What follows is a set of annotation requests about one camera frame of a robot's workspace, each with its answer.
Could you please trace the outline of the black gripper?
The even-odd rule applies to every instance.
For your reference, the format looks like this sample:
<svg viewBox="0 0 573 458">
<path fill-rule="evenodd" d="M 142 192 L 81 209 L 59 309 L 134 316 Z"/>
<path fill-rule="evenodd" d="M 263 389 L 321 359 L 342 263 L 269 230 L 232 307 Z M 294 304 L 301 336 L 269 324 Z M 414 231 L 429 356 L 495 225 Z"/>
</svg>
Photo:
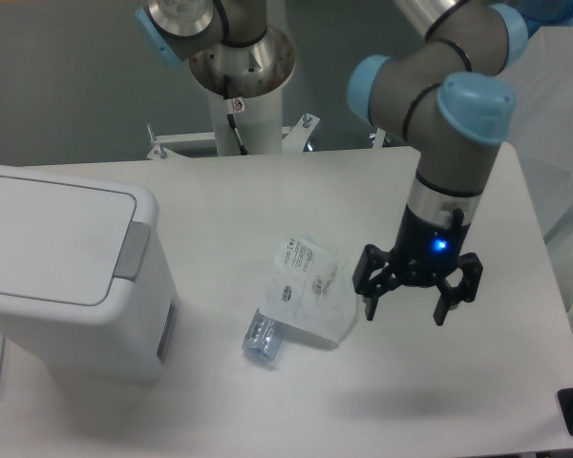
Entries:
<svg viewBox="0 0 573 458">
<path fill-rule="evenodd" d="M 461 302 L 473 302 L 483 272 L 476 253 L 462 254 L 461 249 L 470 229 L 465 214 L 456 208 L 448 217 L 448 226 L 431 223 L 405 208 L 393 250 L 385 252 L 367 244 L 354 273 L 354 291 L 362 297 L 365 315 L 372 321 L 379 298 L 400 285 L 436 286 L 440 296 L 433 314 L 435 324 L 442 326 L 448 313 Z M 457 286 L 447 277 L 459 269 Z"/>
</svg>

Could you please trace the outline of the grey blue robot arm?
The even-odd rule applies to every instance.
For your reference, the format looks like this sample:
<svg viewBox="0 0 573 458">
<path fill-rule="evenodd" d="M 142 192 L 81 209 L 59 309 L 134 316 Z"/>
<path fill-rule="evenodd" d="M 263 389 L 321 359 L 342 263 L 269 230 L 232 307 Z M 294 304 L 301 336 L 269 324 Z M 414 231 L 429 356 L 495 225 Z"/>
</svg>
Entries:
<svg viewBox="0 0 573 458">
<path fill-rule="evenodd" d="M 439 291 L 434 319 L 443 324 L 476 297 L 482 265 L 464 253 L 481 195 L 516 106 L 499 73 L 528 41 L 513 8 L 479 1 L 402 1 L 424 39 L 395 60 L 373 55 L 353 71 L 350 109 L 420 154 L 394 247 L 367 245 L 354 271 L 356 294 L 372 319 L 378 300 L 401 286 Z M 214 125 L 227 155 L 261 153 L 262 129 L 244 120 L 246 105 L 288 80 L 290 46 L 267 22 L 263 1 L 150 1 L 136 11 L 143 35 L 168 66 L 187 63 L 220 100 Z"/>
</svg>

